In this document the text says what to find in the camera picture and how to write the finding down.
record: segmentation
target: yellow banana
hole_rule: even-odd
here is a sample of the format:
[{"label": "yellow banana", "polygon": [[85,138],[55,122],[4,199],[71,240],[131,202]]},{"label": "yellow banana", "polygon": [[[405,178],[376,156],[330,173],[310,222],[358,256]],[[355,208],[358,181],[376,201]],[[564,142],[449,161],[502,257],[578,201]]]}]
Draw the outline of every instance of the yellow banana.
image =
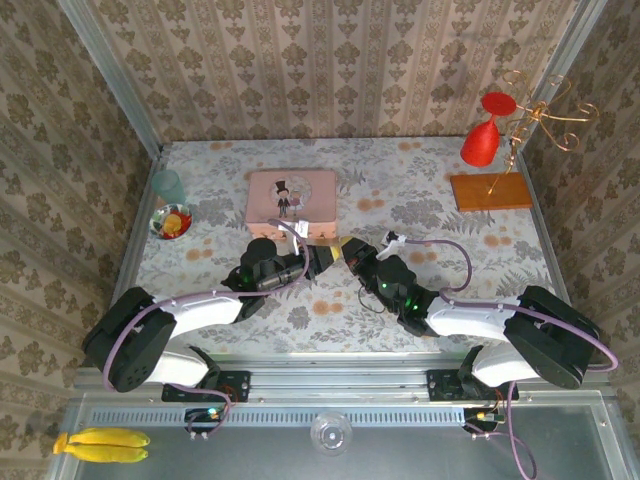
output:
[{"label": "yellow banana", "polygon": [[70,453],[78,460],[93,463],[136,463],[149,456],[144,448],[114,445],[70,445],[67,434],[62,433],[53,446],[53,453]]},{"label": "yellow banana", "polygon": [[69,443],[144,447],[149,445],[151,440],[142,432],[126,428],[86,428],[75,435],[71,435]]}]

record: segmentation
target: cartoon couple sticker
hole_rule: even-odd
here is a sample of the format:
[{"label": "cartoon couple sticker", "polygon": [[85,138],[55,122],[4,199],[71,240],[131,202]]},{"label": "cartoon couple sticker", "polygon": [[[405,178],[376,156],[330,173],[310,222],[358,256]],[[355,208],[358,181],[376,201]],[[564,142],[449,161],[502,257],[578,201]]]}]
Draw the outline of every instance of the cartoon couple sticker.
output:
[{"label": "cartoon couple sticker", "polygon": [[287,218],[287,213],[291,210],[293,218],[298,216],[304,208],[304,204],[311,197],[311,185],[302,177],[291,177],[275,182],[275,193],[277,196],[277,206],[280,209],[280,218]]}]

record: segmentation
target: clear plastic cup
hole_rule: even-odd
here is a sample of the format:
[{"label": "clear plastic cup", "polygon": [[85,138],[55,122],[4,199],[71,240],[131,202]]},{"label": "clear plastic cup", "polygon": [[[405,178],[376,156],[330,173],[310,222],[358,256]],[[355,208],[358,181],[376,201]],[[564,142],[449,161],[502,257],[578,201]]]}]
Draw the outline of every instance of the clear plastic cup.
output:
[{"label": "clear plastic cup", "polygon": [[324,455],[335,457],[343,454],[352,438],[351,422],[341,413],[321,413],[311,424],[311,443]]},{"label": "clear plastic cup", "polygon": [[173,170],[162,170],[151,179],[151,188],[167,203],[184,205],[187,200],[180,177]]}]

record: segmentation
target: wire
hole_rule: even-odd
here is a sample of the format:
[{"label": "wire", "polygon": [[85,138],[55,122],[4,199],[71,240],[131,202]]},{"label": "wire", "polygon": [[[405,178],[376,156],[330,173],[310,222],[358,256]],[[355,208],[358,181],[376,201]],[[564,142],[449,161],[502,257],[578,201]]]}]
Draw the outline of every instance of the wire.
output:
[{"label": "wire", "polygon": [[236,406],[238,404],[238,392],[236,392],[236,389],[233,388],[231,385],[222,385],[220,388],[222,388],[224,390],[224,392],[229,395],[229,398],[231,399],[231,403],[232,406]]},{"label": "wire", "polygon": [[371,311],[371,312],[373,312],[373,313],[384,313],[384,312],[385,312],[385,310],[384,310],[384,309],[382,309],[382,310],[374,310],[373,308],[371,308],[371,307],[370,307],[370,306],[368,306],[368,305],[365,305],[365,304],[362,302],[362,296],[361,296],[361,293],[362,293],[362,289],[363,289],[363,288],[364,288],[364,286],[361,286],[361,287],[358,289],[358,301],[360,302],[360,305],[362,305],[364,308],[366,308],[367,310],[369,310],[369,311]]},{"label": "wire", "polygon": [[[127,338],[127,336],[129,335],[129,333],[135,328],[135,326],[140,323],[140,321],[149,313],[152,312],[158,308],[161,307],[165,307],[165,306],[175,306],[180,304],[181,302],[185,302],[187,300],[192,300],[192,301],[196,301],[196,300],[208,300],[211,299],[213,297],[226,297],[226,298],[240,298],[240,297],[254,297],[254,296],[267,296],[267,295],[272,295],[274,293],[278,293],[278,292],[282,292],[284,290],[287,290],[289,288],[292,288],[293,286],[295,286],[296,284],[300,283],[303,279],[304,276],[307,273],[307,270],[309,270],[309,247],[307,246],[307,242],[304,240],[304,238],[302,238],[302,236],[300,236],[300,234],[298,234],[298,232],[295,231],[295,229],[291,228],[289,225],[287,225],[284,222],[281,222],[280,220],[275,220],[275,219],[270,219],[268,221],[268,223],[272,226],[280,226],[282,228],[284,228],[285,230],[288,230],[297,240],[298,242],[300,242],[300,245],[302,246],[302,250],[304,251],[304,266],[302,268],[302,273],[300,274],[300,276],[298,278],[296,278],[293,282],[287,284],[287,285],[283,285],[282,287],[278,287],[274,290],[268,290],[268,291],[264,291],[264,292],[216,292],[215,290],[213,291],[206,291],[206,292],[200,292],[200,293],[192,293],[192,294],[187,294],[187,295],[182,295],[182,296],[178,296],[178,297],[173,297],[173,298],[168,298],[166,300],[162,300],[158,303],[154,303],[152,305],[149,305],[148,307],[142,309],[140,312],[138,312],[137,315],[135,315],[131,321],[124,327],[124,329],[122,330],[122,332],[120,333],[120,335],[118,336],[118,338],[116,339],[116,341],[113,343],[113,347],[111,347],[111,351],[109,352],[109,355],[107,356],[107,359],[105,361],[104,364],[104,368],[102,370],[102,385],[104,386],[104,388],[110,392],[115,392],[116,389],[113,387],[113,385],[111,385],[111,382],[109,381],[109,372],[111,371],[111,367],[113,366],[113,361],[118,353],[118,350],[120,350],[120,348],[122,347],[122,344],[124,343],[125,339]],[[176,383],[171,383],[169,384],[172,387],[178,389],[178,390],[182,390],[184,392],[188,392],[188,393],[198,393],[198,394],[208,394],[208,395],[216,395],[218,397],[221,397],[224,401],[225,401],[225,410],[224,410],[224,415],[222,416],[222,418],[220,419],[220,422],[218,422],[218,424],[213,427],[213,429],[211,430],[210,433],[214,433],[216,431],[218,431],[218,429],[220,427],[222,427],[222,425],[224,424],[224,422],[227,419],[228,413],[231,410],[231,400],[229,399],[229,396],[226,393],[220,392],[218,390],[210,390],[210,389],[204,389],[204,388],[192,388],[192,387],[187,387],[184,385],[179,385]],[[187,430],[189,431],[189,433],[191,433],[191,428],[193,426],[193,421],[194,419],[190,419],[190,423],[187,426]]]},{"label": "wire", "polygon": [[[469,283],[471,282],[471,276],[473,274],[473,266],[471,264],[471,257],[469,257],[469,254],[467,253],[467,251],[464,249],[464,247],[456,242],[453,242],[451,240],[406,240],[405,243],[408,244],[412,244],[412,245],[425,245],[425,244],[429,244],[429,243],[434,243],[434,244],[446,244],[446,245],[451,245],[455,248],[457,248],[458,250],[460,250],[460,252],[462,252],[462,255],[464,256],[464,259],[467,262],[467,278],[464,281],[464,283],[459,286],[459,287],[444,287],[442,289],[440,289],[440,297],[447,303],[449,303],[450,305],[456,306],[456,307],[469,307],[469,308],[487,308],[487,309],[497,309],[497,310],[501,310],[501,309],[506,309],[506,310],[513,310],[515,312],[519,312],[519,313],[523,313],[525,315],[529,315],[531,317],[537,318],[538,320],[542,320],[544,323],[550,323],[551,325],[555,325],[557,327],[560,327],[570,333],[573,333],[574,335],[576,335],[577,337],[585,340],[586,342],[590,343],[591,345],[593,345],[595,348],[597,348],[598,350],[600,350],[602,353],[604,353],[605,356],[607,356],[607,358],[610,361],[610,365],[605,365],[605,366],[591,366],[589,367],[589,370],[591,371],[598,371],[598,372],[610,372],[612,370],[615,370],[616,368],[618,368],[618,358],[616,357],[616,355],[601,341],[599,341],[596,338],[593,338],[592,336],[590,336],[589,334],[587,334],[586,332],[583,332],[582,330],[580,330],[577,327],[574,327],[573,325],[570,325],[566,322],[563,322],[562,320],[559,320],[557,318],[554,318],[550,315],[545,315],[544,313],[540,313],[540,312],[536,312],[533,310],[529,310],[528,308],[522,308],[522,307],[518,307],[515,305],[508,305],[508,304],[503,304],[503,303],[494,303],[494,302],[474,302],[474,303],[470,303],[470,302],[460,302],[457,300],[453,300],[451,298],[449,298],[446,294],[447,291],[450,292],[460,292],[462,290],[464,290],[465,288],[467,288],[467,286],[469,286]],[[480,430],[479,428],[477,428],[475,425],[472,425],[470,423],[467,423],[467,425],[469,426],[469,428],[479,431],[479,433],[482,433],[483,435],[488,435],[488,436],[506,436],[509,438],[509,442],[511,444],[511,451],[513,453],[513,459],[516,462],[516,466],[518,467],[518,471],[520,472],[520,475],[522,476],[522,478],[524,480],[535,480],[538,476],[538,466],[536,465],[536,461],[533,457],[533,453],[531,452],[531,449],[529,448],[529,446],[524,443],[522,440],[520,440],[518,437],[516,437],[516,435],[513,432],[513,422],[512,422],[512,412],[511,412],[511,399],[513,397],[513,390],[516,386],[516,382],[511,382],[509,384],[509,392],[507,395],[507,408],[506,408],[506,422],[507,422],[507,427],[509,430],[509,433],[503,433],[503,432],[491,432],[491,433],[485,433],[482,430]],[[518,455],[518,450],[516,447],[516,444],[521,445],[525,451],[527,452],[527,455],[529,455],[529,459],[531,460],[531,465],[533,468],[533,474],[531,476],[528,476],[527,473],[524,470],[524,467],[522,466],[522,461],[520,460],[520,457]]]},{"label": "wire", "polygon": [[[536,480],[536,478],[538,478],[538,465],[536,464],[536,460],[533,456],[533,452],[531,451],[529,446],[523,440],[518,438],[513,432],[511,398],[513,397],[513,391],[515,389],[515,386],[516,386],[516,382],[509,383],[509,392],[507,394],[506,420],[507,420],[507,428],[509,430],[508,433],[485,432],[484,430],[481,430],[480,428],[473,425],[472,423],[466,423],[465,426],[470,428],[471,430],[475,430],[478,433],[478,435],[483,435],[483,436],[486,436],[487,438],[507,437],[511,444],[511,452],[513,453],[513,459],[516,463],[516,467],[518,468],[518,471],[520,472],[520,475],[522,476],[522,478],[524,480]],[[522,460],[520,459],[520,455],[518,454],[517,445],[520,445],[522,448],[524,448],[525,452],[527,452],[527,455],[529,456],[529,461],[531,462],[531,469],[532,469],[531,476],[529,476],[527,472],[525,472],[524,470],[524,466],[522,465]]]},{"label": "wire", "polygon": [[500,393],[500,390],[496,388],[496,404],[493,406],[493,409],[491,409],[492,412],[498,411],[498,405],[500,405],[500,400],[502,400],[502,393]]},{"label": "wire", "polygon": [[469,256],[467,251],[464,249],[464,247],[459,243],[456,243],[453,240],[405,240],[405,243],[408,243],[410,245],[427,245],[427,244],[434,243],[434,244],[442,244],[442,245],[451,245],[452,247],[457,248],[462,253],[462,255],[464,256],[464,259],[467,262],[467,278],[464,281],[464,283],[459,287],[445,287],[445,288],[447,288],[448,290],[451,290],[452,292],[461,292],[462,290],[467,288],[471,283],[471,275],[473,274],[471,257]]},{"label": "wire", "polygon": [[272,295],[274,293],[279,293],[289,288],[292,288],[293,286],[297,285],[304,279],[304,276],[306,275],[307,270],[309,270],[309,247],[307,246],[307,242],[304,240],[304,238],[300,236],[300,234],[298,234],[298,232],[295,231],[295,229],[291,228],[289,225],[287,225],[284,222],[281,222],[280,220],[276,220],[272,218],[267,223],[269,223],[269,225],[282,227],[285,230],[288,230],[294,237],[296,237],[298,242],[300,242],[300,245],[302,245],[302,249],[304,250],[304,266],[302,268],[302,273],[300,274],[300,276],[296,278],[293,282],[287,285],[283,285],[282,287],[278,287],[274,290],[267,290],[264,292],[216,292],[215,290],[213,291],[207,290],[205,292],[190,293],[187,295],[168,298],[166,300],[162,300],[158,303],[154,303],[142,309],[124,327],[124,329],[122,330],[122,332],[120,333],[116,341],[113,343],[113,347],[111,348],[111,351],[107,356],[107,360],[104,362],[104,368],[102,370],[102,385],[106,390],[110,392],[116,391],[116,389],[113,387],[113,385],[111,385],[111,382],[109,381],[109,372],[111,371],[111,367],[113,366],[113,361],[118,353],[118,350],[120,350],[120,347],[122,347],[122,344],[124,343],[129,333],[131,333],[131,331],[135,328],[135,326],[138,323],[140,323],[140,321],[148,313],[161,307],[166,307],[169,305],[172,305],[172,306],[179,305],[180,303],[185,302],[187,300],[202,301],[202,300],[209,300],[213,297],[240,298],[240,297],[258,297],[258,296]]},{"label": "wire", "polygon": [[488,308],[488,309],[492,309],[492,310],[512,310],[514,312],[519,312],[519,313],[523,313],[525,315],[529,315],[530,317],[534,317],[537,318],[538,320],[542,320],[544,323],[550,323],[551,325],[555,325],[556,327],[560,327],[570,333],[573,333],[575,336],[585,340],[586,342],[590,343],[591,345],[593,345],[596,349],[600,350],[608,359],[610,364],[609,365],[604,365],[604,366],[590,366],[589,370],[594,371],[594,372],[611,372],[613,370],[615,370],[616,368],[618,368],[619,365],[619,361],[618,361],[618,357],[616,357],[616,355],[604,344],[602,343],[600,340],[593,338],[591,335],[589,335],[588,333],[580,330],[577,327],[574,327],[573,325],[570,325],[566,322],[563,322],[562,320],[559,320],[555,317],[552,317],[550,315],[546,315],[544,313],[541,312],[536,312],[534,310],[530,310],[528,308],[523,308],[523,307],[518,307],[515,305],[509,305],[509,304],[505,304],[505,303],[497,303],[497,302],[460,302],[458,300],[453,300],[451,298],[449,298],[446,294],[447,291],[450,292],[460,292],[462,290],[464,290],[465,288],[467,288],[467,286],[469,285],[469,283],[471,282],[471,275],[473,273],[473,267],[471,265],[471,257],[469,257],[469,254],[467,253],[467,251],[464,249],[464,247],[462,245],[460,245],[459,243],[453,242],[451,240],[406,240],[405,243],[409,243],[412,245],[425,245],[427,243],[441,243],[441,244],[446,244],[446,245],[451,245],[453,247],[456,247],[458,250],[460,250],[460,252],[462,252],[462,254],[464,255],[465,260],[467,261],[467,279],[464,281],[464,283],[459,286],[459,287],[444,287],[442,289],[440,289],[440,297],[447,303],[456,306],[456,307],[469,307],[469,308]]},{"label": "wire", "polygon": [[[211,429],[211,431],[209,432],[209,434],[213,434],[215,432],[218,431],[218,429],[220,427],[222,427],[222,425],[224,424],[224,422],[227,420],[227,416],[229,414],[229,412],[231,411],[231,399],[229,398],[229,396],[226,393],[220,392],[218,390],[211,390],[208,388],[191,388],[191,387],[186,387],[184,385],[179,385],[177,383],[170,383],[170,386],[172,386],[173,388],[176,388],[178,390],[182,390],[183,392],[187,392],[187,393],[201,393],[201,394],[205,394],[205,395],[215,395],[217,397],[220,397],[224,400],[225,403],[225,408],[224,408],[224,415],[222,415],[222,417],[220,418],[220,421],[218,422],[218,424],[213,427]],[[191,434],[191,431],[193,429],[193,422],[195,421],[195,419],[201,415],[205,415],[206,412],[197,412],[192,414],[189,417],[189,422],[187,423],[187,431],[189,432],[189,434]]]}]

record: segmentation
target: patterned wall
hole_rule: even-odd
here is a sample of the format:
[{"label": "patterned wall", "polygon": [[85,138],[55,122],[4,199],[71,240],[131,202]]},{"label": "patterned wall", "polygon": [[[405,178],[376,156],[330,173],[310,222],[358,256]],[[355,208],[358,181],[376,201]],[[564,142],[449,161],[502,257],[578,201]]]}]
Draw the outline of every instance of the patterned wall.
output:
[{"label": "patterned wall", "polygon": [[560,152],[537,131],[525,157],[569,294],[606,330],[612,374],[640,451],[640,2],[610,0],[568,76],[560,112],[590,101],[601,118]]},{"label": "patterned wall", "polygon": [[94,0],[162,142],[461,135],[576,0]]},{"label": "patterned wall", "polygon": [[0,1],[0,478],[40,478],[147,154],[54,1]]}]

